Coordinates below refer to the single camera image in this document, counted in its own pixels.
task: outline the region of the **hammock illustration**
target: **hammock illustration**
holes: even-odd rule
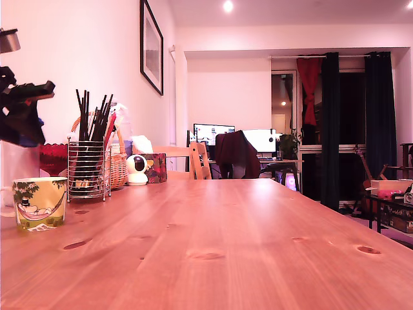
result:
[[[30,221],[40,221],[44,220],[45,218],[49,217],[52,215],[58,208],[61,206],[63,198],[65,197],[66,192],[63,193],[62,198],[60,198],[59,202],[56,204],[56,206],[52,209],[52,212],[49,213],[43,213],[43,214],[30,214],[27,213],[23,208],[20,208],[19,205],[17,205],[17,210],[19,210],[19,213],[23,215],[23,217],[27,220]]]

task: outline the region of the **small box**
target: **small box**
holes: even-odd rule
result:
[[[412,180],[372,180],[372,195],[377,196],[379,191],[403,191],[407,190],[407,187],[411,186]]]
[[[390,226],[406,233],[413,233],[413,221],[407,221],[397,216],[390,217]]]
[[[411,210],[406,209],[394,209],[391,206],[387,206],[387,209],[391,216],[397,216],[406,221],[413,221],[413,208]]]
[[[141,154],[145,159],[154,161],[154,164],[145,171],[149,183],[163,183],[166,182],[168,176],[166,175],[166,154],[153,153]]]

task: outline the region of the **red curtain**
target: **red curtain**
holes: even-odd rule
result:
[[[298,58],[297,68],[299,76],[303,81],[307,97],[304,104],[307,106],[305,112],[304,124],[316,126],[316,116],[314,115],[314,91],[317,86],[318,74],[321,71],[323,58]]]

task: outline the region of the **computer monitor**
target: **computer monitor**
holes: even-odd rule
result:
[[[275,129],[253,129],[243,130],[243,132],[257,152],[269,153],[277,151]]]
[[[198,142],[205,142],[207,145],[215,145],[215,136],[217,134],[227,134],[234,131],[235,126],[194,124],[196,140]]]

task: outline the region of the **dark jacket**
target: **dark jacket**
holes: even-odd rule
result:
[[[232,165],[245,167],[243,179],[255,179],[259,177],[260,164],[257,150],[246,139],[244,132],[230,132],[218,134],[215,146],[216,163],[223,179],[232,177]]]

